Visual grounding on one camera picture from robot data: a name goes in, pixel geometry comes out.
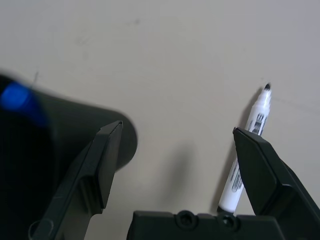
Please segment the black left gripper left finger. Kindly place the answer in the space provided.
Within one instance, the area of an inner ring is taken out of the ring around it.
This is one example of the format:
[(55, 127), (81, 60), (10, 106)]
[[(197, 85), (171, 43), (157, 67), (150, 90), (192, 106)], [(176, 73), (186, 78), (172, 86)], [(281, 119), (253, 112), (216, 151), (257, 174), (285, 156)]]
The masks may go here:
[(82, 240), (94, 215), (106, 208), (123, 124), (102, 127), (71, 163), (42, 219), (31, 225), (33, 240)]

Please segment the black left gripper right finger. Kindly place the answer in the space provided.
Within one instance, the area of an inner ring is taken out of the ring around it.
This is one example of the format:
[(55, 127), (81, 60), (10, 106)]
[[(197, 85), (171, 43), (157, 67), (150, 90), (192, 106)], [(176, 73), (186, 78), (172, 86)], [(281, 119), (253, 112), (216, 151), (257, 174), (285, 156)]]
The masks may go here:
[(238, 166), (253, 216), (239, 216), (248, 240), (318, 240), (320, 209), (295, 172), (261, 136), (234, 128)]

